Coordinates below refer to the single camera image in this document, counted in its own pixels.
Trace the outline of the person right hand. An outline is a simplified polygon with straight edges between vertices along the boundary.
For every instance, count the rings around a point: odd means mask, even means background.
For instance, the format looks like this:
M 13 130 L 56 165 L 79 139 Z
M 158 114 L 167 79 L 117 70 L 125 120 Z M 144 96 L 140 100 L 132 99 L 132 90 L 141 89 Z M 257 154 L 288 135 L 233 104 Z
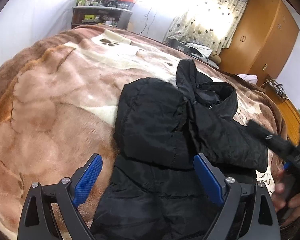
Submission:
M 286 201 L 283 198 L 283 193 L 285 191 L 285 185 L 281 181 L 284 175 L 284 170 L 279 170 L 276 176 L 275 191 L 272 195 L 272 201 L 274 203 L 275 211 L 283 209 L 286 205 Z M 289 202 L 288 207 L 293 209 L 294 216 L 300 216 L 300 193 L 295 195 Z

